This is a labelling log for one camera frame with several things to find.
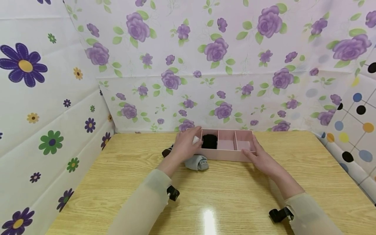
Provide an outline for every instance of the purple rose print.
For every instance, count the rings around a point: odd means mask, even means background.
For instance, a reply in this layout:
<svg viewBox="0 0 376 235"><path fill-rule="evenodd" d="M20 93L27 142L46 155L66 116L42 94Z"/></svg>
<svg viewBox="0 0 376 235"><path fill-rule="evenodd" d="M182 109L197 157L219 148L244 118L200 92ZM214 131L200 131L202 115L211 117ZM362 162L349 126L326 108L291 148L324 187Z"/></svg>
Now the purple rose print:
<svg viewBox="0 0 376 235"><path fill-rule="evenodd" d="M241 90L242 95L248 96L251 94L251 91L253 91L253 86L247 84L244 87L242 87Z"/></svg>
<svg viewBox="0 0 376 235"><path fill-rule="evenodd" d="M376 26L376 11L368 12L367 16L365 17L365 24L368 28L373 28Z"/></svg>
<svg viewBox="0 0 376 235"><path fill-rule="evenodd" d="M214 110L214 115L218 117L218 119L228 118L232 112L232 105L226 102L223 102L218 108Z"/></svg>
<svg viewBox="0 0 376 235"><path fill-rule="evenodd" d="M121 114L128 119L135 118L137 116L136 106L125 104L124 108L121 109Z"/></svg>
<svg viewBox="0 0 376 235"><path fill-rule="evenodd" d="M332 117L335 113L335 109L331 109L328 112L321 112L317 119L320 120L321 125L327 126L329 125L329 122L332 120Z"/></svg>
<svg viewBox="0 0 376 235"><path fill-rule="evenodd" d="M221 31L222 33L226 32L227 22L225 19L223 18L217 19L217 25L218 25L219 31Z"/></svg>
<svg viewBox="0 0 376 235"><path fill-rule="evenodd" d="M125 96L122 93L116 93L116 97L121 100L126 100Z"/></svg>
<svg viewBox="0 0 376 235"><path fill-rule="evenodd" d="M87 24L86 27L88 28L88 30L93 36L99 38L99 29L95 25L90 23L90 24Z"/></svg>
<svg viewBox="0 0 376 235"><path fill-rule="evenodd" d="M147 96L147 92L149 91L149 89L147 89L147 87L145 86L140 86L139 88L137 88L137 91L140 96Z"/></svg>
<svg viewBox="0 0 376 235"><path fill-rule="evenodd" d="M201 71L196 70L195 72L193 72L193 76L195 76L196 78L201 77Z"/></svg>
<svg viewBox="0 0 376 235"><path fill-rule="evenodd" d="M171 65L174 62L174 60L175 60L175 56L169 55L166 57L166 64Z"/></svg>
<svg viewBox="0 0 376 235"><path fill-rule="evenodd" d="M291 52L286 56L285 63L290 63L293 59L295 59L298 56L298 53Z"/></svg>
<svg viewBox="0 0 376 235"><path fill-rule="evenodd" d="M224 91L218 91L217 92L217 96L221 99L225 99L226 98L226 93L224 93Z"/></svg>
<svg viewBox="0 0 376 235"><path fill-rule="evenodd" d="M193 108L193 106L194 106L193 101L190 100L190 99L184 101L183 104L184 104L185 108L190 108L190 109Z"/></svg>
<svg viewBox="0 0 376 235"><path fill-rule="evenodd" d="M318 75L318 68L313 68L309 71L310 76L317 76Z"/></svg>
<svg viewBox="0 0 376 235"><path fill-rule="evenodd" d="M255 125L257 125L258 124L258 120L252 120L251 121L251 126L255 126Z"/></svg>
<svg viewBox="0 0 376 235"><path fill-rule="evenodd" d="M168 89L177 90L179 85L182 84L182 81L179 76L176 76L171 70L166 70L161 74L162 82Z"/></svg>
<svg viewBox="0 0 376 235"><path fill-rule="evenodd" d="M179 39L187 39L188 34L191 32L191 29L189 28L189 26L182 24L181 26L177 28L176 32L179 34L178 35Z"/></svg>
<svg viewBox="0 0 376 235"><path fill-rule="evenodd" d="M179 131L185 131L187 128L194 128L194 122L185 119L183 123L179 126Z"/></svg>
<svg viewBox="0 0 376 235"><path fill-rule="evenodd" d="M204 54L207 61L217 62L223 59L229 45L223 38L217 38L213 43L206 45Z"/></svg>
<svg viewBox="0 0 376 235"><path fill-rule="evenodd" d="M262 63L270 62L270 57L273 55L273 53L270 52L270 50L265 51L261 54L260 61Z"/></svg>
<svg viewBox="0 0 376 235"><path fill-rule="evenodd" d="M326 28L327 26L328 26L328 21L324 18L321 18L315 23L313 23L311 34L319 35L323 31L323 29Z"/></svg>
<svg viewBox="0 0 376 235"><path fill-rule="evenodd" d="M182 115L183 117L187 116L187 112L185 110L179 110L179 114Z"/></svg>
<svg viewBox="0 0 376 235"><path fill-rule="evenodd" d="M298 106L298 101L294 99L286 103L287 109L296 109L297 106Z"/></svg>
<svg viewBox="0 0 376 235"><path fill-rule="evenodd" d="M153 64L152 59L153 57L149 55L149 53L146 53L144 56L141 57L142 63L146 64L147 66Z"/></svg>
<svg viewBox="0 0 376 235"><path fill-rule="evenodd" d="M98 42L94 43L92 48L87 48L85 53L93 65L105 65L110 57L108 49Z"/></svg>
<svg viewBox="0 0 376 235"><path fill-rule="evenodd" d="M372 45L366 34L359 34L352 39L344 39L337 43L332 49L334 52L333 59L342 61L351 61L357 59L367 51Z"/></svg>
<svg viewBox="0 0 376 235"><path fill-rule="evenodd" d="M286 89L294 81L294 75L289 73L287 68L283 68L274 73L273 86L275 88Z"/></svg>
<svg viewBox="0 0 376 235"><path fill-rule="evenodd" d="M286 117L286 112L283 110L278 111L277 114L279 117Z"/></svg>
<svg viewBox="0 0 376 235"><path fill-rule="evenodd" d="M261 11L257 25L258 32L267 38L271 38L274 33L278 33L282 28L282 19L279 17L279 8L271 6Z"/></svg>
<svg viewBox="0 0 376 235"><path fill-rule="evenodd" d="M332 100L333 104L340 105L341 104L341 97L339 95L333 94L330 96L330 99Z"/></svg>
<svg viewBox="0 0 376 235"><path fill-rule="evenodd" d="M150 37L150 28L143 21L141 15L137 12L134 12L130 15L127 15L127 27L128 33L136 40L144 42L146 38Z"/></svg>

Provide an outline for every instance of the green flower print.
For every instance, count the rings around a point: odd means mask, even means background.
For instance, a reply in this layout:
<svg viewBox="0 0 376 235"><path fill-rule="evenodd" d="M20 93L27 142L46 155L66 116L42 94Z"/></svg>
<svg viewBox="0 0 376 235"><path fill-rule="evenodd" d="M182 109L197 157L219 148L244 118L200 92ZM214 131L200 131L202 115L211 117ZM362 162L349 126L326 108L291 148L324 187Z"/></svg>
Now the green flower print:
<svg viewBox="0 0 376 235"><path fill-rule="evenodd" d="M55 36L53 36L51 33L48 34L48 39L49 39L50 42L52 42L53 44L56 43L56 38L55 38Z"/></svg>
<svg viewBox="0 0 376 235"><path fill-rule="evenodd" d="M79 162L80 161L78 160L78 158L72 158L72 160L68 162L67 170L69 171L69 173L71 173L72 171L74 172L76 170Z"/></svg>
<svg viewBox="0 0 376 235"><path fill-rule="evenodd" d="M48 136L44 135L41 137L42 144L39 145L39 149L43 151L44 155L55 154L57 149L63 147L63 144L60 143L64 140L64 137L60 136L60 131L53 132L53 130L48 131Z"/></svg>

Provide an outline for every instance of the yellow dot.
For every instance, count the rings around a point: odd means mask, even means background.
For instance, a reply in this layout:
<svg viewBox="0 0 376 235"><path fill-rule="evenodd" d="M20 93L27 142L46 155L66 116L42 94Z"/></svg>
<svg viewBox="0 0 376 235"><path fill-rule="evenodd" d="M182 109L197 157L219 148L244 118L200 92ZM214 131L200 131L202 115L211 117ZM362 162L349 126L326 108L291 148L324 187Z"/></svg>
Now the yellow dot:
<svg viewBox="0 0 376 235"><path fill-rule="evenodd" d="M338 137L340 138L340 141L342 141L343 143L347 143L349 141L349 136L345 132L341 132Z"/></svg>
<svg viewBox="0 0 376 235"><path fill-rule="evenodd" d="M334 142L334 135L332 133L328 133L326 135L326 139L328 140L328 142L332 143Z"/></svg>
<svg viewBox="0 0 376 235"><path fill-rule="evenodd" d="M29 61L20 60L18 62L18 66L20 67L22 71L27 72L27 73L33 71L33 65Z"/></svg>
<svg viewBox="0 0 376 235"><path fill-rule="evenodd" d="M375 129L375 128L374 128L374 126L373 126L372 123L364 123L364 124L363 124L363 130L364 130L365 132L367 132L367 133L371 133L371 132L373 132L374 129Z"/></svg>

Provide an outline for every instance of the black dot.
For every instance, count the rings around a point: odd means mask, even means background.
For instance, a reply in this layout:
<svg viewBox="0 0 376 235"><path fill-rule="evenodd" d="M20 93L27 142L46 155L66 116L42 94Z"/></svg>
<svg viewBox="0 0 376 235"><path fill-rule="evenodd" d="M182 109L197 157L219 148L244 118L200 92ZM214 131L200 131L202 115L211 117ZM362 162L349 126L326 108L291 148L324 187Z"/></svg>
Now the black dot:
<svg viewBox="0 0 376 235"><path fill-rule="evenodd" d="M376 63L372 63L372 64L370 64L370 66L368 66L368 72L369 73L376 73Z"/></svg>
<svg viewBox="0 0 376 235"><path fill-rule="evenodd" d="M347 151L345 151L345 152L342 153L342 158L343 158L343 160L345 160L346 162L352 162L352 161L354 161L354 158L353 158L353 156L351 155L351 153L349 153L349 152L347 152Z"/></svg>
<svg viewBox="0 0 376 235"><path fill-rule="evenodd" d="M359 105L356 108L356 113L359 114L359 115L363 115L365 113L365 107L364 107L364 105Z"/></svg>

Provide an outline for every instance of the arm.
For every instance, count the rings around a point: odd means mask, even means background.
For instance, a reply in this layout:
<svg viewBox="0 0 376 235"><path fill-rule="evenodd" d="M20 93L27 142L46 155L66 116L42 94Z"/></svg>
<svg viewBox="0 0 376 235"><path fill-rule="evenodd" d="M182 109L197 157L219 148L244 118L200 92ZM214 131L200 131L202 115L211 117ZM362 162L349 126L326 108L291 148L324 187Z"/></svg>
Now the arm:
<svg viewBox="0 0 376 235"><path fill-rule="evenodd" d="M242 149L242 152L255 167L276 183L287 208L294 214L290 225L295 235L343 235L316 201L265 152L255 136L253 136L253 144L256 147L256 154L245 149Z"/></svg>

